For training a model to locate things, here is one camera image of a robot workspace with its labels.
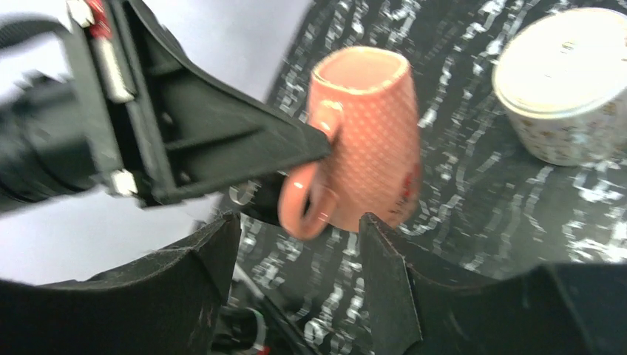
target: white ceramic pot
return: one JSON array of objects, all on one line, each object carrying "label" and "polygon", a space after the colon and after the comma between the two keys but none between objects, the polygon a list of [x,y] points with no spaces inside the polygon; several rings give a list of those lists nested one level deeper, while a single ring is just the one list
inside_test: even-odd
[{"label": "white ceramic pot", "polygon": [[504,49],[492,85],[523,145],[556,165],[610,157],[627,138],[627,16],[547,16]]}]

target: table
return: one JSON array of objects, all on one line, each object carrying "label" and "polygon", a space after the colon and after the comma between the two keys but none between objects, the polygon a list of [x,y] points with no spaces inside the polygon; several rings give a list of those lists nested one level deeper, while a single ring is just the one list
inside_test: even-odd
[{"label": "table", "polygon": [[[424,184],[399,227],[408,259],[424,249],[498,279],[545,261],[627,260],[627,155],[551,166],[522,147],[492,93],[492,67],[526,25],[572,7],[627,13],[627,2],[583,0],[318,0],[285,60],[269,103],[303,109],[314,64],[365,44],[414,68]],[[329,228],[301,243],[244,218],[239,260],[324,354],[371,354],[355,234]]]}]

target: black mount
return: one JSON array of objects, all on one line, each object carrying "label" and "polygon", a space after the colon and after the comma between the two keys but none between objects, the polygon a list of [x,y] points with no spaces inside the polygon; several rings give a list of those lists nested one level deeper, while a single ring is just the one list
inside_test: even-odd
[{"label": "black mount", "polygon": [[324,134],[193,64],[141,0],[103,1],[132,99],[115,103],[89,29],[63,38],[96,169],[112,194],[129,174],[145,206],[178,203],[331,153]]},{"label": "black mount", "polygon": [[359,225],[375,354],[606,355],[627,350],[627,265],[551,263],[508,280],[416,249],[377,216]]},{"label": "black mount", "polygon": [[0,280],[0,354],[210,354],[239,241],[224,214],[87,281]]}]

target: cable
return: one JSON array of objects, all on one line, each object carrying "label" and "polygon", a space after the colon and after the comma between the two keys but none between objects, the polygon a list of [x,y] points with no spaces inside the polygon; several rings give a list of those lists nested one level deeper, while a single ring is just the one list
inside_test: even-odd
[{"label": "cable", "polygon": [[31,84],[0,104],[0,213],[96,184],[71,83],[41,77]]},{"label": "cable", "polygon": [[68,32],[51,18],[12,18],[0,24],[0,50],[6,50],[46,33]]}]

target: pink mug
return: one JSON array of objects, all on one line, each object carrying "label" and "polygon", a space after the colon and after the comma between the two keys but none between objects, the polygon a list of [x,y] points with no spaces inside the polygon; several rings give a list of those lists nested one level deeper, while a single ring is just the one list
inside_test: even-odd
[{"label": "pink mug", "polygon": [[396,227],[414,212],[421,166],[411,73],[405,57],[372,47],[339,50],[314,68],[308,123],[333,152],[285,179],[279,221],[291,236],[310,240],[327,224],[358,231],[366,212]]}]

